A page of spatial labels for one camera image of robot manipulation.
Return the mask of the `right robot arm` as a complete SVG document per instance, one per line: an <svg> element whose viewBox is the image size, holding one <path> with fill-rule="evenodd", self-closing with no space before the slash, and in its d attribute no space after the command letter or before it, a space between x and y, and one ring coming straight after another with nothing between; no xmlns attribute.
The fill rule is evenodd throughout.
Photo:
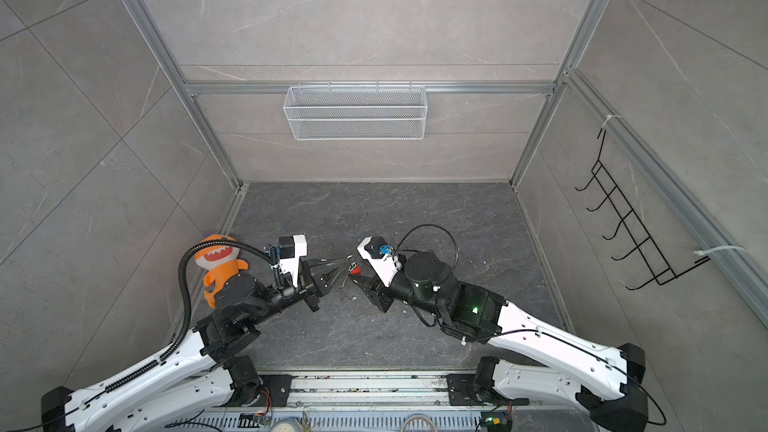
<svg viewBox="0 0 768 432"><path fill-rule="evenodd" d="M528 401L570 405L608 431L643 431L650 423L642 386L645 352L631 343L602 345L573 335L525 312L503 296L460 281L432 251L362 254L350 280L380 311L396 301L422 323L463 343L480 343L536 361L521 366L481 359L471 390L496 404Z"/></svg>

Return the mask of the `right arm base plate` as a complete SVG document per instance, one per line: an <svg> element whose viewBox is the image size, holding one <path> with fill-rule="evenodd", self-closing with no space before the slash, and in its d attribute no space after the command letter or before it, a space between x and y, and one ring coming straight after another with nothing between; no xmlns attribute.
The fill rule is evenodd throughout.
<svg viewBox="0 0 768 432"><path fill-rule="evenodd" d="M448 374L446 376L449 403L452 406L527 406L528 398L510 399L498 393L491 378L474 374Z"/></svg>

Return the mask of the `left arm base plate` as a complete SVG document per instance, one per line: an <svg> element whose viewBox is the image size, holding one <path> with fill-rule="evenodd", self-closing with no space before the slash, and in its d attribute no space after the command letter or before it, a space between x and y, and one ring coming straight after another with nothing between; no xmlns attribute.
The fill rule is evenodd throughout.
<svg viewBox="0 0 768 432"><path fill-rule="evenodd" d="M272 407L286 407L292 382L293 376L289 374L261 376L259 383L250 383L239 391L236 404L262 410L266 409L267 402L270 402Z"/></svg>

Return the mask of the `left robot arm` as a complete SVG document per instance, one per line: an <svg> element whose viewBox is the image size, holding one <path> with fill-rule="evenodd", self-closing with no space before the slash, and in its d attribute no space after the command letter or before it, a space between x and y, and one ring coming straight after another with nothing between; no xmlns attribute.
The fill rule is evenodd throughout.
<svg viewBox="0 0 768 432"><path fill-rule="evenodd" d="M265 285L251 275L238 249L210 262L195 261L207 273L206 300L212 308L196 324L185 321L170 345L94 385L58 387L41 399L45 431L153 431L192 412L250 404L264 386L243 350L258 336L258 325L297 304L318 310L321 297L355 267L349 259L274 262Z"/></svg>

